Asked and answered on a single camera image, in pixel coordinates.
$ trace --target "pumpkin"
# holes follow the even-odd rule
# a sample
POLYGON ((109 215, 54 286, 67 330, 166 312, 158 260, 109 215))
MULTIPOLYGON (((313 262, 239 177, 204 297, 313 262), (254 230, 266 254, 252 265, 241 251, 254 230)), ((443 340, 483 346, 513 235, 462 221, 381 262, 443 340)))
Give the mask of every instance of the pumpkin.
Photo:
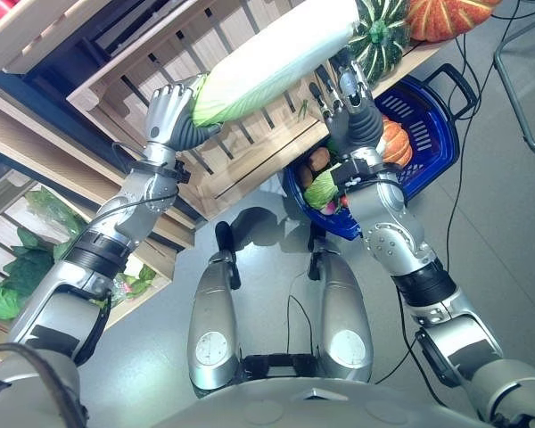
POLYGON ((407 0, 357 0, 358 27, 350 50, 369 85, 394 70, 408 45, 407 0))
POLYGON ((439 42, 487 20, 501 0, 408 0, 407 23, 415 40, 439 42))
POLYGON ((402 126, 383 115, 383 140, 386 143, 383 161, 398 163, 406 167, 412 159, 412 147, 407 131, 402 126))

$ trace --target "gray floor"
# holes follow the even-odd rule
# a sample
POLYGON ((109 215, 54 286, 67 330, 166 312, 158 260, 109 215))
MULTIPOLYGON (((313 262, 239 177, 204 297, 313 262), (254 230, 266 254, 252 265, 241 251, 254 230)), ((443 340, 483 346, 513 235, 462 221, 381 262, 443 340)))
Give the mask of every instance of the gray floor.
MULTIPOLYGON (((498 12, 508 15, 514 2, 498 12)), ((521 13, 535 9, 522 2, 521 13)), ((531 20, 516 22, 520 28, 531 20)), ((482 78, 505 28, 488 21, 468 35, 468 58, 482 78)), ((535 135, 535 31, 504 54, 535 135)), ((460 66, 453 43, 416 71, 424 77, 444 62, 460 66)), ((440 81, 447 94, 451 85, 440 81)), ((427 239, 446 262, 445 231, 457 189, 454 166, 421 192, 410 208, 426 225, 427 239)), ((248 243, 239 252, 243 287, 234 293, 244 354, 284 351, 285 303, 290 288, 317 324, 320 285, 306 279, 307 220, 293 202, 257 190, 218 220, 246 225, 248 243)), ((197 234, 196 248, 183 251, 173 283, 113 327, 80 372, 90 426, 151 426, 195 401, 188 380, 185 343, 191 301, 207 258, 215 250, 214 224, 197 234)), ((353 268, 366 299, 374 337, 373 379, 387 373, 404 354, 394 287, 360 243, 335 240, 353 268)), ((451 274, 492 325, 511 358, 535 366, 535 155, 524 145, 505 92, 493 73, 483 95, 465 151, 464 188, 451 234, 451 274)), ((291 351, 307 351, 305 320, 292 307, 291 351)), ((387 383, 414 399, 432 401, 411 361, 387 383)), ((433 382, 452 408, 472 415, 463 392, 433 382)))

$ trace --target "cabbage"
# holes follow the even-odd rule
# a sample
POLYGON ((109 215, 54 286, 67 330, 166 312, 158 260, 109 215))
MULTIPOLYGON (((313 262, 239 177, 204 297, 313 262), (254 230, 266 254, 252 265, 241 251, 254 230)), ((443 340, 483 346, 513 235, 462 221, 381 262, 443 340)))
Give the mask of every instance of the cabbage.
POLYGON ((303 193, 305 202, 308 203, 311 208, 315 208, 316 210, 323 209, 339 192, 339 188, 333 182, 331 171, 340 166, 341 164, 337 163, 331 168, 323 171, 315 178, 315 180, 313 180, 313 183, 311 183, 303 193))
POLYGON ((219 62, 196 98, 198 127, 264 107, 335 55, 358 24, 355 0, 306 0, 219 62))
POLYGON ((21 306, 18 292, 0 285, 0 319, 16 318, 21 306))

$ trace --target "black wire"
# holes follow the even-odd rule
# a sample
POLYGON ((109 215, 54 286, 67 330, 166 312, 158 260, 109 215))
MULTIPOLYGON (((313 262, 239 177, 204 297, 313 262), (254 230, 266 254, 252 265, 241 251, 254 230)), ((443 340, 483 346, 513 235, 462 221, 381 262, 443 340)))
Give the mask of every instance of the black wire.
POLYGON ((399 297, 399 310, 400 310, 400 326, 402 328, 402 339, 404 340, 404 344, 407 345, 407 350, 414 362, 416 363, 416 367, 418 367, 418 371, 420 372, 420 375, 422 375, 422 378, 424 379, 424 383, 426 384, 426 388, 428 388, 428 392, 430 392, 430 395, 432 395, 432 398, 434 401, 436 401, 438 404, 440 404, 442 407, 448 407, 446 404, 436 395, 436 392, 434 392, 434 389, 430 385, 430 381, 428 380, 428 377, 426 376, 426 373, 424 372, 424 369, 422 368, 422 365, 420 364, 420 361, 418 361, 418 358, 416 358, 416 355, 414 351, 412 351, 412 346, 410 346, 410 343, 408 342, 407 338, 407 325, 404 320, 404 309, 402 308, 402 296, 400 295, 399 289, 396 290, 396 293, 399 297))
MULTIPOLYGON (((454 41, 456 42, 457 49, 460 51, 460 54, 462 55, 462 70, 460 71, 460 75, 463 77, 465 75, 465 33, 462 36, 462 38, 464 40, 464 42, 463 42, 464 43, 464 51, 462 51, 462 49, 460 49, 460 43, 457 41, 457 37, 454 39, 454 41)), ((457 89, 457 84, 454 85, 454 87, 452 88, 452 91, 449 93, 448 103, 447 103, 448 108, 450 108, 451 105, 452 105, 452 96, 454 96, 454 93, 456 92, 456 89, 457 89)))
POLYGON ((52 366, 37 352, 20 343, 0 343, 0 352, 14 352, 28 361, 36 369, 44 386, 52 396, 65 426, 85 428, 84 415, 78 408, 78 403, 70 396, 60 376, 55 373, 52 366))
POLYGON ((517 20, 522 20, 524 18, 529 18, 530 16, 533 16, 533 15, 535 15, 535 11, 531 13, 527 13, 526 15, 516 16, 516 17, 497 16, 492 13, 491 18, 495 18, 496 20, 502 20, 502 21, 517 21, 517 20))
MULTIPOLYGON (((416 344, 416 338, 412 341, 412 343, 410 343, 410 350, 412 348, 414 348, 415 344, 416 344)), ((407 350, 407 353, 404 354, 404 357, 402 357, 402 359, 399 361, 399 363, 385 377, 382 377, 380 381, 375 382, 374 384, 378 385, 378 384, 386 381, 392 375, 394 375, 394 372, 396 372, 400 368, 400 366, 402 366, 402 364, 407 360, 408 355, 410 355, 410 350, 407 350)))
POLYGON ((307 312, 305 311, 305 308, 303 308, 303 305, 301 305, 300 301, 295 298, 292 294, 287 296, 287 348, 286 352, 289 354, 289 336, 290 336, 290 330, 289 330, 289 304, 292 301, 292 299, 295 300, 295 302, 300 306, 301 311, 303 312, 303 315, 305 316, 305 319, 307 319, 307 324, 309 324, 309 348, 311 350, 311 355, 313 354, 313 326, 311 325, 311 320, 309 319, 309 316, 307 315, 307 312))
POLYGON ((404 198, 404 206, 406 207, 408 205, 408 197, 407 193, 404 190, 404 187, 401 183, 394 180, 388 180, 386 178, 371 178, 369 180, 363 181, 360 185, 357 185, 354 187, 354 190, 362 189, 365 187, 369 187, 370 185, 378 185, 378 184, 385 184, 385 185, 394 185, 402 192, 402 197, 404 198))
MULTIPOLYGON (((515 18, 515 15, 519 11, 519 6, 521 5, 521 0, 517 0, 517 4, 515 5, 515 10, 513 14, 511 15, 511 19, 509 23, 507 24, 507 27, 505 31, 503 32, 503 36, 501 37, 501 40, 499 43, 503 42, 507 36, 507 32, 509 31, 509 28, 511 27, 511 24, 515 18)), ((493 61, 491 62, 490 67, 488 68, 488 71, 485 75, 485 79, 483 80, 483 84, 481 85, 480 93, 479 93, 479 99, 478 99, 478 105, 480 106, 469 118, 467 127, 465 128, 464 137, 462 138, 462 145, 460 148, 460 163, 459 163, 459 178, 457 180, 457 191, 456 191, 456 198, 454 200, 454 205, 452 206, 452 211, 449 215, 448 219, 448 227, 446 228, 446 270, 449 272, 449 238, 450 238, 450 230, 452 228, 452 223, 454 221, 454 216, 456 214, 457 209, 457 203, 459 201, 460 195, 462 193, 462 184, 464 183, 464 155, 465 155, 465 143, 467 142, 467 136, 470 133, 470 129, 473 122, 473 117, 479 111, 482 105, 482 94, 485 90, 486 85, 488 84, 488 80, 490 78, 491 71, 493 70, 493 61)))
POLYGON ((475 89, 477 91, 477 100, 475 102, 475 105, 473 106, 472 114, 470 114, 469 116, 457 118, 457 120, 469 120, 473 116, 475 116, 478 113, 478 111, 480 110, 480 108, 482 107, 482 99, 481 98, 482 98, 482 95, 483 95, 483 90, 480 88, 480 80, 478 80, 478 77, 475 74, 475 71, 473 71, 472 64, 467 60, 466 50, 465 50, 465 34, 464 34, 463 39, 464 39, 464 48, 463 48, 463 50, 462 50, 462 47, 460 46, 460 44, 456 40, 457 50, 460 51, 460 54, 462 55, 462 58, 464 59, 464 64, 465 64, 465 66, 467 67, 468 71, 470 72, 470 74, 473 77, 473 82, 475 83, 475 89))
POLYGON ((63 260, 66 258, 66 256, 70 253, 71 250, 73 250, 73 247, 75 246, 76 242, 79 241, 83 237, 83 235, 88 232, 92 226, 96 225, 97 223, 105 220, 106 218, 110 217, 111 215, 115 214, 117 211, 126 210, 131 207, 135 207, 137 205, 142 205, 144 203, 152 203, 152 202, 160 202, 164 201, 166 199, 174 198, 177 196, 176 193, 174 194, 167 194, 165 196, 160 196, 158 198, 151 198, 151 199, 145 199, 143 201, 136 201, 131 203, 126 203, 125 205, 121 205, 120 207, 113 208, 112 210, 105 211, 103 214, 100 214, 99 216, 93 218, 89 224, 87 224, 86 227, 79 233, 79 235, 73 240, 73 243, 70 245, 70 247, 63 253, 63 255, 60 257, 60 260, 63 260))
POLYGON ((145 157, 143 152, 141 152, 140 150, 137 150, 134 147, 131 147, 128 144, 121 143, 119 141, 114 141, 113 143, 111 143, 111 150, 113 151, 113 156, 115 156, 115 159, 117 159, 117 161, 119 162, 121 171, 123 171, 125 174, 128 174, 128 168, 127 168, 127 165, 125 165, 125 162, 123 161, 119 153, 117 152, 117 147, 125 147, 129 149, 131 152, 138 154, 140 157, 142 158, 145 157))

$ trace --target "wooden crate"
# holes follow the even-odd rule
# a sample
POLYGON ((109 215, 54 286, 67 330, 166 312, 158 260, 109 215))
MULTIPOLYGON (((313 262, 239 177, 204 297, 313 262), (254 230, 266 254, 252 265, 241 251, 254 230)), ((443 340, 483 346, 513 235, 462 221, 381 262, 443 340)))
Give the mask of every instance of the wooden crate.
POLYGON ((0 20, 0 70, 27 73, 111 0, 20 0, 0 20))
MULTIPOLYGON (((116 141, 142 147, 144 117, 155 89, 212 69, 298 3, 187 0, 96 72, 68 100, 116 141)), ((440 44, 415 46, 374 95, 439 48, 440 44)), ((303 100, 310 99, 305 87, 304 81, 290 88, 265 109, 226 123, 221 134, 182 153, 193 176, 188 185, 180 186, 181 196, 206 219, 214 218, 326 135, 325 126, 314 117, 298 118, 303 100)))

